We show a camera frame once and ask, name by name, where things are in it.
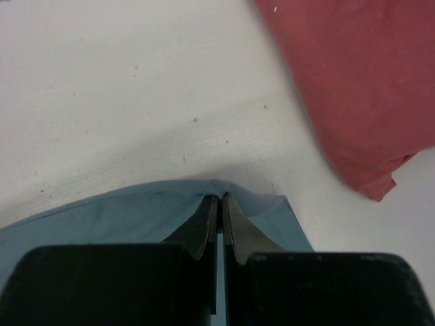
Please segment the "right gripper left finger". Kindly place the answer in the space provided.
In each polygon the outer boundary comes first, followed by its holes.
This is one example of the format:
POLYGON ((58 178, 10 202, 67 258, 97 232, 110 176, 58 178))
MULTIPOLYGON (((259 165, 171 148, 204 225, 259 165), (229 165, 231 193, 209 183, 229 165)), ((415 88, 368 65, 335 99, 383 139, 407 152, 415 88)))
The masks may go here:
POLYGON ((218 199, 159 243, 38 247, 1 294, 2 325, 209 325, 218 199))

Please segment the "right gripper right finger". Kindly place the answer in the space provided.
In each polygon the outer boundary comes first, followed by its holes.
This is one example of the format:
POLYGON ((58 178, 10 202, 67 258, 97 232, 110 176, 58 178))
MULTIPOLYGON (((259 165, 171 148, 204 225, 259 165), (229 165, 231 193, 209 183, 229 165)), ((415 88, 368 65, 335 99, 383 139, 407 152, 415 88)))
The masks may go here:
POLYGON ((287 251, 222 200, 228 325, 433 325, 417 275, 388 253, 287 251))

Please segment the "blue t shirt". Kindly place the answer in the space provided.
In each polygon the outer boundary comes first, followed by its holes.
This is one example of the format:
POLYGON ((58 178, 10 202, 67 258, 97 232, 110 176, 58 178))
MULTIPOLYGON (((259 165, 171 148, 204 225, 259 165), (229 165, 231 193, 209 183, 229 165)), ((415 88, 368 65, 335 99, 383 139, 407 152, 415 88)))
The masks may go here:
POLYGON ((1 230, 1 294, 18 262, 38 247, 159 243, 218 199, 216 313, 226 314, 222 200, 232 194, 243 214, 287 251, 313 252, 287 198, 260 195, 224 181, 161 181, 86 198, 1 230))

